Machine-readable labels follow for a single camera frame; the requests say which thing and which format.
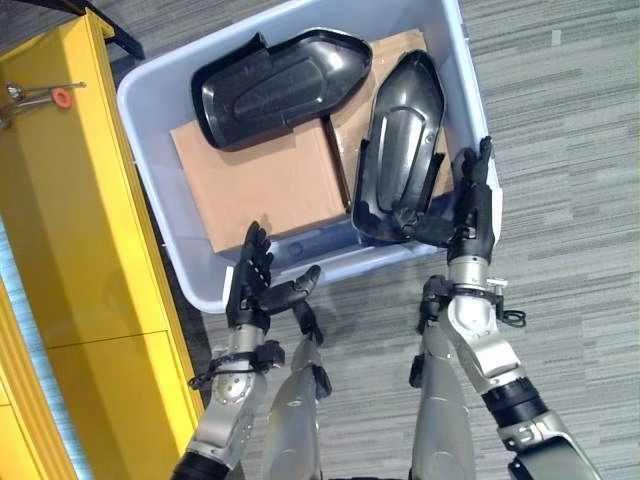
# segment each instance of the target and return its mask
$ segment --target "black cable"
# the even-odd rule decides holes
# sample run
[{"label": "black cable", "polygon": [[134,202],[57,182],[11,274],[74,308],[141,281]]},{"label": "black cable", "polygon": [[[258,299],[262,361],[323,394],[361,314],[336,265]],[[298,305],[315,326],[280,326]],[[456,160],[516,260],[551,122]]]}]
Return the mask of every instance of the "black cable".
[{"label": "black cable", "polygon": [[496,318],[513,328],[524,328],[527,326],[527,314],[523,310],[505,310],[504,297],[496,296]]},{"label": "black cable", "polygon": [[498,320],[513,328],[524,328],[527,326],[527,314],[523,310],[504,310],[502,317],[498,318]]}]

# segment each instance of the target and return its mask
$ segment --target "light blue plastic bin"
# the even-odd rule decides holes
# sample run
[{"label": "light blue plastic bin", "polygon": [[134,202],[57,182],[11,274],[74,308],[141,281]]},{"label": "light blue plastic bin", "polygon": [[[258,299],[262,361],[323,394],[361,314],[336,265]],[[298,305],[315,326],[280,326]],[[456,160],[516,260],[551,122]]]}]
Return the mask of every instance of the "light blue plastic bin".
[{"label": "light blue plastic bin", "polygon": [[[195,119],[190,81],[199,67],[244,44],[256,32],[274,44],[312,27],[343,30],[369,41],[420,29],[445,90],[449,151],[476,147],[487,134],[455,0],[293,0],[139,66],[120,84],[118,108],[180,286],[202,311],[224,310],[225,288],[235,262],[233,255],[213,252],[169,132]],[[497,237],[502,192],[494,165],[489,183],[495,193]],[[435,251],[417,243],[363,247],[348,218],[279,239],[272,248],[277,260],[274,283],[294,278],[314,263],[322,266],[321,282],[329,283]]]}]

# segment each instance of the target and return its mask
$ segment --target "yellow shelf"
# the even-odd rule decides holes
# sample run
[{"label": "yellow shelf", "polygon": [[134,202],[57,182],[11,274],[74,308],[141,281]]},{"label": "yellow shelf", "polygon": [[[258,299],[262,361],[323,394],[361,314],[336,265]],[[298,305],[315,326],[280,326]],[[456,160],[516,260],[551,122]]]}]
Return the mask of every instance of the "yellow shelf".
[{"label": "yellow shelf", "polygon": [[0,130],[0,214],[94,474],[166,478],[202,403],[117,114],[112,35],[87,12],[0,55],[2,83],[87,85],[70,110]]}]

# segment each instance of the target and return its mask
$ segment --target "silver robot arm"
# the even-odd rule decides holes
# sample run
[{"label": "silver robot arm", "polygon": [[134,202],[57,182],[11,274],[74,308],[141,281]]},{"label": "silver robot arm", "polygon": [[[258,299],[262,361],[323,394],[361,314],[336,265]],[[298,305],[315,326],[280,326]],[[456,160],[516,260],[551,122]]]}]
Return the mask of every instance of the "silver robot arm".
[{"label": "silver robot arm", "polygon": [[[432,277],[425,284],[423,303],[432,312],[427,317],[454,345],[463,370],[496,420],[498,436],[516,454],[509,464],[513,479],[601,480],[560,417],[542,401],[520,359],[498,331],[496,306],[502,304],[503,284],[488,278],[494,244],[491,190],[486,185],[491,149],[487,137],[480,144],[479,156],[471,150],[464,152],[462,192],[448,238],[431,238],[426,224],[418,225],[418,238],[446,244],[449,265],[446,280]],[[453,478],[416,471],[415,453],[414,447],[413,480]],[[449,453],[464,467],[468,458],[464,452]],[[473,478],[471,475],[459,472],[455,478]]]},{"label": "silver robot arm", "polygon": [[[269,247],[266,232],[254,222],[233,272],[226,307],[228,348],[211,360],[207,372],[189,381],[194,389],[212,381],[211,400],[172,480],[224,480],[238,465],[267,388],[265,373],[284,364],[278,342],[265,341],[271,315],[308,307],[305,298],[318,281],[320,267],[271,287]],[[317,325],[300,326],[317,330]]]}]

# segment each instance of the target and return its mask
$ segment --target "cardboard box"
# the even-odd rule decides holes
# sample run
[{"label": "cardboard box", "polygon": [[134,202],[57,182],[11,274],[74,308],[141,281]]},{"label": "cardboard box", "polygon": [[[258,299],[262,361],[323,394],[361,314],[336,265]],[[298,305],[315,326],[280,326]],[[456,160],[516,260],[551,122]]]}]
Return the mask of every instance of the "cardboard box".
[{"label": "cardboard box", "polygon": [[[371,43],[373,64],[371,72],[362,88],[339,111],[331,115],[325,125],[327,135],[339,157],[343,168],[343,182],[353,199],[360,155],[360,142],[369,133],[371,109],[378,87],[389,75],[398,59],[411,50],[426,50],[427,46],[420,30],[408,30]],[[436,151],[446,155],[434,186],[433,196],[442,195],[453,189],[450,159],[444,130],[438,136]]]},{"label": "cardboard box", "polygon": [[345,214],[320,120],[237,152],[211,147],[196,121],[171,136],[215,252],[241,245],[253,220],[277,235]]}]

